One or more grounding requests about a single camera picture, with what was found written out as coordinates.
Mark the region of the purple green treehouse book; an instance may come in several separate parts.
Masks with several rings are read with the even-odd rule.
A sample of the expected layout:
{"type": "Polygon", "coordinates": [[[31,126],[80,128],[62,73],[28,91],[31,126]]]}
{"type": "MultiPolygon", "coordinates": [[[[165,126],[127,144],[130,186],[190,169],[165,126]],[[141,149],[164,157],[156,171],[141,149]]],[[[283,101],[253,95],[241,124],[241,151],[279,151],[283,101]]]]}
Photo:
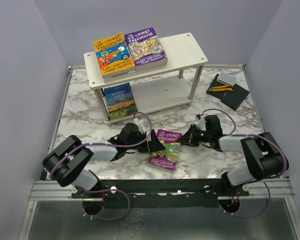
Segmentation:
{"type": "Polygon", "coordinates": [[[174,172],[181,147],[176,140],[182,136],[182,133],[158,129],[156,136],[164,149],[151,153],[148,164],[151,167],[174,172]]]}

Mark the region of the Animal Farm book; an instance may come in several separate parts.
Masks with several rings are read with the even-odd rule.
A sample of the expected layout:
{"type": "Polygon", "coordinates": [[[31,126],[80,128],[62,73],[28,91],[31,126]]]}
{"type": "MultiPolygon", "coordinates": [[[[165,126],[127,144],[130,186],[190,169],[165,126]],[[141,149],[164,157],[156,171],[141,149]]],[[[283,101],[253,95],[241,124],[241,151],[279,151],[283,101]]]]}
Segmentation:
{"type": "Polygon", "coordinates": [[[138,111],[129,82],[105,88],[103,91],[110,120],[131,116],[138,111]]]}

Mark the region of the blue treehouse book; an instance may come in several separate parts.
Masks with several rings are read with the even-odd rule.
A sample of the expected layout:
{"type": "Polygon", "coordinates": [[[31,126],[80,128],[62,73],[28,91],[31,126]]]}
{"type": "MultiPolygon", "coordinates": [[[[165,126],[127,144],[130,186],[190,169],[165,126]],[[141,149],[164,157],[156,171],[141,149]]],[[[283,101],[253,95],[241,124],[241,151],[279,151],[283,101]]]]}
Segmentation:
{"type": "Polygon", "coordinates": [[[136,74],[140,75],[146,72],[163,69],[167,66],[168,58],[165,57],[161,60],[144,60],[138,64],[135,64],[136,74]]]}

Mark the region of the Little Women book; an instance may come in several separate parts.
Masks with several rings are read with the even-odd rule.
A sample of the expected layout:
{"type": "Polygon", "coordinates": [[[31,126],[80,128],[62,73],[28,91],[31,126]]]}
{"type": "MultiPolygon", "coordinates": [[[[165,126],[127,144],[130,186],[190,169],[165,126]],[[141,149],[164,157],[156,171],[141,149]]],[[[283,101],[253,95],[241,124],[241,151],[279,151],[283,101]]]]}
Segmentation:
{"type": "Polygon", "coordinates": [[[102,69],[101,76],[105,81],[117,80],[121,78],[133,77],[137,74],[135,70],[107,68],[102,69]]]}

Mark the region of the purple 52-Storey Treehouse book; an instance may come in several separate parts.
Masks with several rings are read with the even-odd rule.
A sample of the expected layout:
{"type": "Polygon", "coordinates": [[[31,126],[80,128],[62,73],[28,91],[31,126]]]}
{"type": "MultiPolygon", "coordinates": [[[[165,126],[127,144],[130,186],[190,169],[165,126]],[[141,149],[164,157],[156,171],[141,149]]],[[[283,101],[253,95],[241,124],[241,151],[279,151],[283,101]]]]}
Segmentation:
{"type": "Polygon", "coordinates": [[[145,60],[157,61],[168,58],[153,27],[124,35],[134,65],[145,60]]]}

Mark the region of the yellow 130-Storey Treehouse book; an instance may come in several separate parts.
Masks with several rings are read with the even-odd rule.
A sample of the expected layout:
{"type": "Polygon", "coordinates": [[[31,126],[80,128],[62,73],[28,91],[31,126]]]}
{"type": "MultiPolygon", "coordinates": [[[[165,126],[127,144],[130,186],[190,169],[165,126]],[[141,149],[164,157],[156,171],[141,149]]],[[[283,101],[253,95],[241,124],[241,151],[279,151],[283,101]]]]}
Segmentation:
{"type": "Polygon", "coordinates": [[[93,47],[101,75],[102,69],[136,70],[129,47],[121,32],[95,40],[93,47]]]}

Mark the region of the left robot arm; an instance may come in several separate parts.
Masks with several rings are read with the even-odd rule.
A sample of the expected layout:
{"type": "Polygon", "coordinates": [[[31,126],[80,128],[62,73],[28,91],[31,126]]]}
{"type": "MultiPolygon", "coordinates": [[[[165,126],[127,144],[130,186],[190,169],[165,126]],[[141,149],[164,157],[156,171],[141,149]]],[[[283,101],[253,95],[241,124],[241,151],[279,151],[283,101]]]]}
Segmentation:
{"type": "Polygon", "coordinates": [[[103,144],[83,143],[71,135],[43,159],[42,165],[61,187],[72,185],[93,198],[100,193],[102,183],[92,170],[85,169],[88,162],[114,162],[131,154],[132,150],[154,153],[164,149],[153,129],[146,133],[137,124],[129,122],[119,134],[103,144]]]}

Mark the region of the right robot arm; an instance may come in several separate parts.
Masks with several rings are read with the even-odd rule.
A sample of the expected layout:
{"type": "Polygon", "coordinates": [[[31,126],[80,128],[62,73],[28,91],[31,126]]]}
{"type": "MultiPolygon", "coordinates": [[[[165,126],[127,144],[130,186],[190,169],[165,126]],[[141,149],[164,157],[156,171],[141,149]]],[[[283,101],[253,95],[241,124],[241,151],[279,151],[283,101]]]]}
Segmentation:
{"type": "Polygon", "coordinates": [[[279,177],[289,169],[289,162],[269,132],[260,134],[224,134],[217,115],[207,115],[176,140],[182,145],[207,148],[217,152],[237,152],[246,164],[222,174],[219,189],[230,196],[245,183],[279,177]]]}

